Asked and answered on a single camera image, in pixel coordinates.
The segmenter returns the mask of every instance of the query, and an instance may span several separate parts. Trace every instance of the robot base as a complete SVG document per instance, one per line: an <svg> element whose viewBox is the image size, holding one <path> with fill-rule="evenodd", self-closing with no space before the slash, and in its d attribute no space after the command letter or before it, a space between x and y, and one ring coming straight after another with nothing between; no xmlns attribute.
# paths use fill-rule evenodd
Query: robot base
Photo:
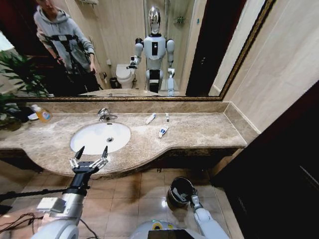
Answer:
<svg viewBox="0 0 319 239"><path fill-rule="evenodd" d="M165 221L149 221L142 223L129 239L205 239L202 235L189 229L178 229L174 224Z"/></svg>

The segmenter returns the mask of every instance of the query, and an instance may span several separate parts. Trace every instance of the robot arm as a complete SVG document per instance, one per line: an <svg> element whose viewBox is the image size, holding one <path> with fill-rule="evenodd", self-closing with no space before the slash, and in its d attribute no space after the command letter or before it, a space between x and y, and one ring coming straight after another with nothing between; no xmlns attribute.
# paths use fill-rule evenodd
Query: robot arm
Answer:
<svg viewBox="0 0 319 239"><path fill-rule="evenodd" d="M175 75L175 69L172 68L172 64L174 61L174 49L175 49L175 43L172 39L168 40L166 42L166 50L167 50L167 62L168 62L168 73L169 78L167 80L168 85L168 96L174 95L174 75Z"/></svg>
<svg viewBox="0 0 319 239"><path fill-rule="evenodd" d="M84 147L70 159L75 173L70 186L63 192L61 198L42 198L37 206L38 211L45 212L48 222L31 239L77 239L79 230L77 225L82 216L83 200L87 194L88 181L92 174L103 168L108 161L108 147L98 160L81 161Z"/></svg>
<svg viewBox="0 0 319 239"><path fill-rule="evenodd" d="M197 195L191 197L191 205L194 209L194 217L200 232L207 239L229 239L217 221L211 216L210 212L203 208Z"/></svg>
<svg viewBox="0 0 319 239"><path fill-rule="evenodd" d="M141 62L141 55L144 48L143 40L140 38L136 38L135 40L135 56L131 56L130 65L127 67L137 69L139 63Z"/></svg>

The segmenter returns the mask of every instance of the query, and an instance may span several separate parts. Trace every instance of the gray hoodie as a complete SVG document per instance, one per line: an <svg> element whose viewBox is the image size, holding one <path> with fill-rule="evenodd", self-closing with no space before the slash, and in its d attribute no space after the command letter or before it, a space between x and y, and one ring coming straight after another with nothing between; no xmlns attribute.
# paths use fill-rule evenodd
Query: gray hoodie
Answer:
<svg viewBox="0 0 319 239"><path fill-rule="evenodd" d="M79 26L73 19L62 9L58 9L58 15L54 21L50 21L44 14L40 6L37 7L37 12L34 14L34 21L38 27L37 36L43 45L49 49L53 48L54 44L58 55L63 58L67 71L72 73L71 59L68 52L66 52L64 46L59 41L48 41L45 36L51 37L53 35L76 35L79 41L82 43L86 54L94 54L94 47L92 43L84 36ZM90 59L78 46L76 40L70 40L70 46L73 57L82 65L82 67L90 72Z"/></svg>

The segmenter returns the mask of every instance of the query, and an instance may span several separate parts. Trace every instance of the drain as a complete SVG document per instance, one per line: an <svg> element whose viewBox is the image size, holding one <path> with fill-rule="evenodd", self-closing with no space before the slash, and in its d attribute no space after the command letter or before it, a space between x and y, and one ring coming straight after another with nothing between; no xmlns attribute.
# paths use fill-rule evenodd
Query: drain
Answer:
<svg viewBox="0 0 319 239"><path fill-rule="evenodd" d="M112 137L109 137L106 142L109 143L109 142L112 142L114 139Z"/></svg>

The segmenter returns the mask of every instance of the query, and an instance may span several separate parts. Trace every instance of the mirror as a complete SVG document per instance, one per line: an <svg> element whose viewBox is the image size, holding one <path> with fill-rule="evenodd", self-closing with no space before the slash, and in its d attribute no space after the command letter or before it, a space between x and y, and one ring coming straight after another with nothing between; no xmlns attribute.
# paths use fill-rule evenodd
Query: mirror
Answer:
<svg viewBox="0 0 319 239"><path fill-rule="evenodd" d="M272 1L3 0L0 93L222 100Z"/></svg>

